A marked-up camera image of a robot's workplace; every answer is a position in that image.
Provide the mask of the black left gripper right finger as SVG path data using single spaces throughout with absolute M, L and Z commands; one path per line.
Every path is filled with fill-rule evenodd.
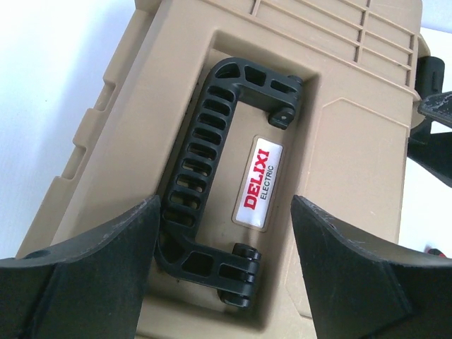
M 451 260 L 399 246 L 302 196 L 292 226 L 319 338 L 450 338 Z

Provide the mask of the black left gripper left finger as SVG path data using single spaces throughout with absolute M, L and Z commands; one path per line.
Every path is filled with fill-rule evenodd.
M 76 237 L 1 260 L 2 338 L 133 338 L 160 224 L 151 196 Z

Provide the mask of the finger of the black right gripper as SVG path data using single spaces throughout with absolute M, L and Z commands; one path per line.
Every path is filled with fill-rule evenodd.
M 410 132 L 408 158 L 451 186 L 451 132 L 432 133 L 438 122 L 451 127 L 451 92 L 442 91 L 445 63 L 434 56 L 417 60 L 415 90 L 421 97 L 416 113 L 423 120 Z

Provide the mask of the tan plastic tool box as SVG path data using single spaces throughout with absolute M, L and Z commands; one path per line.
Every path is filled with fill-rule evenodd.
M 21 244 L 25 256 L 100 225 L 157 191 L 209 70 L 241 57 L 302 78 L 281 131 L 238 104 L 198 232 L 263 262 L 252 308 L 154 268 L 137 332 L 148 338 L 314 338 L 290 218 L 301 195 L 398 240 L 419 57 L 421 1 L 137 1 L 73 137 L 74 149 Z

